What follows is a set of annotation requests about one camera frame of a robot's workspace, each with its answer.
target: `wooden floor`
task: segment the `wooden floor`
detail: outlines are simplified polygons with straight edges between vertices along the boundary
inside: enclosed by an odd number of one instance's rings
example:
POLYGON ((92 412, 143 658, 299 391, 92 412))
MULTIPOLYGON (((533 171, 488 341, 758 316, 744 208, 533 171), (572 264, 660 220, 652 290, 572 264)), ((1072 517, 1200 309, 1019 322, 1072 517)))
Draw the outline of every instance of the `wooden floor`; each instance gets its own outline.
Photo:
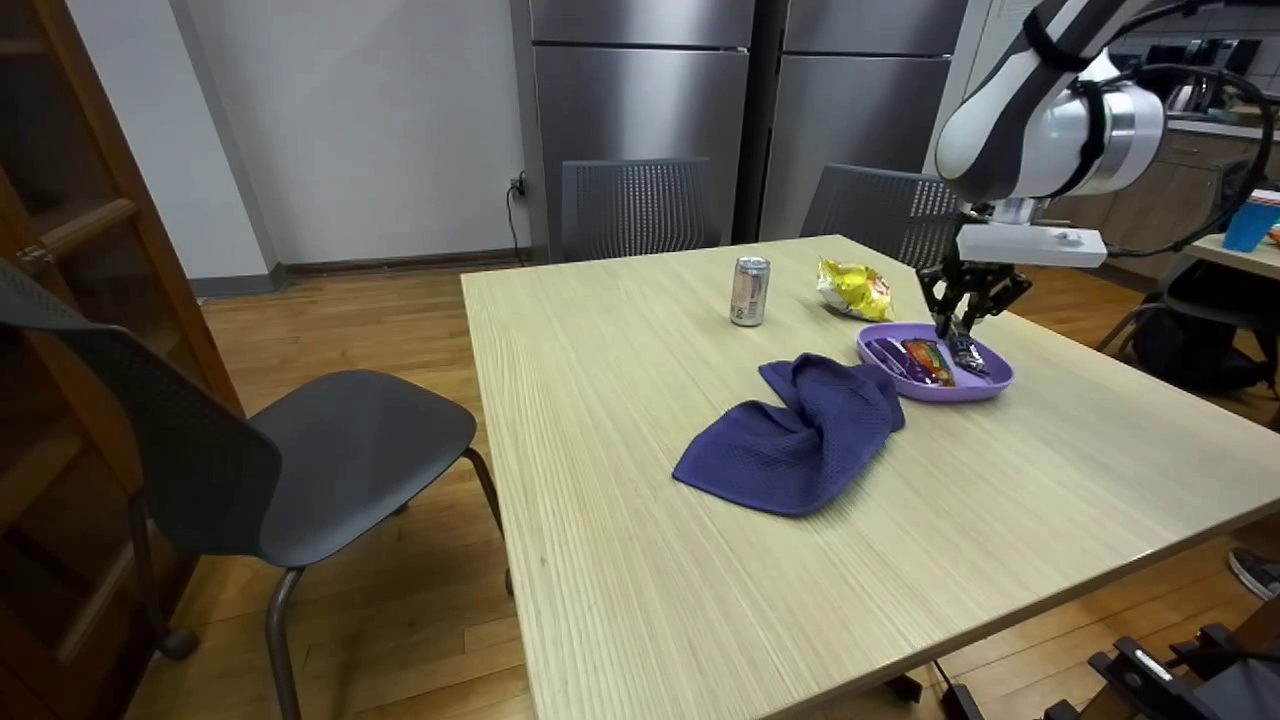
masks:
MULTIPOLYGON (((346 268, 294 278, 285 293, 208 301, 208 324, 240 383, 243 408, 338 367, 385 367, 429 383, 480 416, 469 324, 458 278, 476 264, 346 268)), ((1031 272, 1017 314, 1102 341, 1131 305, 1086 272, 1031 272)), ((1273 397, 1231 408, 1273 416, 1273 397)), ((137 720, 272 715, 260 610, 272 571, 252 559, 200 559, 179 623, 204 637, 186 664, 151 660, 137 720)), ((1226 540, 1183 549, 1158 568, 1113 579, 1086 602, 946 658, 985 714, 1040 715, 1054 699, 1088 699, 1088 658, 1115 637, 1151 648, 1209 619, 1237 623, 1255 602, 1226 571, 1226 540)), ((533 715, 521 619, 504 594, 504 549, 476 481, 458 470, 399 520, 305 576, 294 605, 294 658, 308 720, 338 715, 533 715)), ((942 715, 885 696, 832 696, 801 715, 942 715)))

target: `chair seat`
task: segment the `chair seat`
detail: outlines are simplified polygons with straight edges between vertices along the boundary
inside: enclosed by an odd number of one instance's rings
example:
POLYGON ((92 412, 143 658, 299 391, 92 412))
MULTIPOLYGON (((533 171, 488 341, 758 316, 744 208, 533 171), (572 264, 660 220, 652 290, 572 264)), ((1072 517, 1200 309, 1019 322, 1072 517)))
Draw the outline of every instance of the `chair seat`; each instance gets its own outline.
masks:
POLYGON ((389 520, 472 444, 469 408, 380 374, 338 374, 252 429, 282 447, 260 555, 308 568, 389 520))

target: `white wall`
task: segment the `white wall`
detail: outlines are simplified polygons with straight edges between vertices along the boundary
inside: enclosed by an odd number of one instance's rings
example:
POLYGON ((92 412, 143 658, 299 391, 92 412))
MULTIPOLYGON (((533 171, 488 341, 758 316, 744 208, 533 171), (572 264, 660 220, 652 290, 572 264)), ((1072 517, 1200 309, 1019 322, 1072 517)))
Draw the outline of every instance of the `white wall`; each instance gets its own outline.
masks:
POLYGON ((509 249, 509 0, 173 0, 285 264, 509 249))
POLYGON ((190 278, 270 278, 168 0, 72 0, 190 278))

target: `light wood tabletop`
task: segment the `light wood tabletop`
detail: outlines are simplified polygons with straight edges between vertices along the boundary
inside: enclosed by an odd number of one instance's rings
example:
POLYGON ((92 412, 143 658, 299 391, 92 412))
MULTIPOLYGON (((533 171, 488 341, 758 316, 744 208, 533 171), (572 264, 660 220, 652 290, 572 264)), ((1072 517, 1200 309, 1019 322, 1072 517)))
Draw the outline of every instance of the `light wood tabletop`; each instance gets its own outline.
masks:
POLYGON ((849 240, 466 278, 484 429, 539 715, 768 715, 880 684, 1280 502, 1280 436, 1019 316, 982 324, 1017 367, 992 405, 907 429, 811 520, 674 481, 758 366, 853 360, 815 301, 849 240), (772 256, 764 329, 727 324, 734 260, 772 256))
POLYGON ((1251 252, 1231 252, 1226 249, 1226 235, 1200 235, 1189 256, 1200 256, 1209 264, 1227 264, 1227 268, 1242 268, 1242 272, 1251 272, 1251 278, 1270 278, 1270 281, 1280 281, 1280 249, 1259 240, 1251 252))

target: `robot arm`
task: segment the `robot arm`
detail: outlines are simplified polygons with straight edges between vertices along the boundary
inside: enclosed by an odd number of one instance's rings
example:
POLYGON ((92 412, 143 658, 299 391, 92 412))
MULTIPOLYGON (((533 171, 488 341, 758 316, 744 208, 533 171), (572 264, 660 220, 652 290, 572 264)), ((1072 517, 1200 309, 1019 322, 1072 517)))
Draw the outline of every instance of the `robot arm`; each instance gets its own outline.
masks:
POLYGON ((1165 104, 1119 80, 1106 46, 1150 0, 1040 0, 996 71, 947 117, 935 171, 969 200, 1127 187, 1158 155, 1165 104))

